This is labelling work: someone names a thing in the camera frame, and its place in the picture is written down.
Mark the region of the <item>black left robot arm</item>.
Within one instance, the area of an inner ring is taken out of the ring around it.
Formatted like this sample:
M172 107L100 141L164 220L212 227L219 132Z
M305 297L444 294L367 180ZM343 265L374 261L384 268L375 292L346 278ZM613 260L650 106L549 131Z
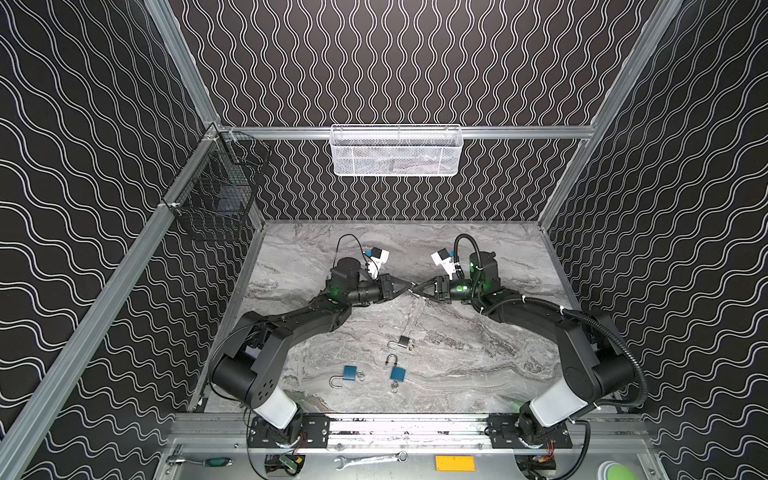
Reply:
M292 347L337 330L355 307L393 300L414 285L390 274L374 275L359 260L344 257L307 305L283 314L243 314L212 354L209 381L284 430L298 412L298 405L279 387Z

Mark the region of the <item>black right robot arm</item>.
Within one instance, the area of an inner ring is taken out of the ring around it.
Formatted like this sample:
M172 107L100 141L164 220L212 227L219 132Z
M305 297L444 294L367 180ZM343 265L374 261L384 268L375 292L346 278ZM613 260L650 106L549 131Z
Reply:
M520 407L520 429L545 430L599 406L614 406L610 396L641 379L639 362L617 332L592 315L503 286L495 253L472 253L461 268L462 273L438 276L413 291L437 302L463 302L557 346L561 378Z

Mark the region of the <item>silver grey padlock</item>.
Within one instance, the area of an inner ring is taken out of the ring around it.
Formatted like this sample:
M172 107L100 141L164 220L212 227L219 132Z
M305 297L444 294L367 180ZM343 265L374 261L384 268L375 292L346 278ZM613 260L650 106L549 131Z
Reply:
M397 340L392 340L387 343L387 348L390 350L403 349L412 351L415 348L415 342L412 338L401 335Z

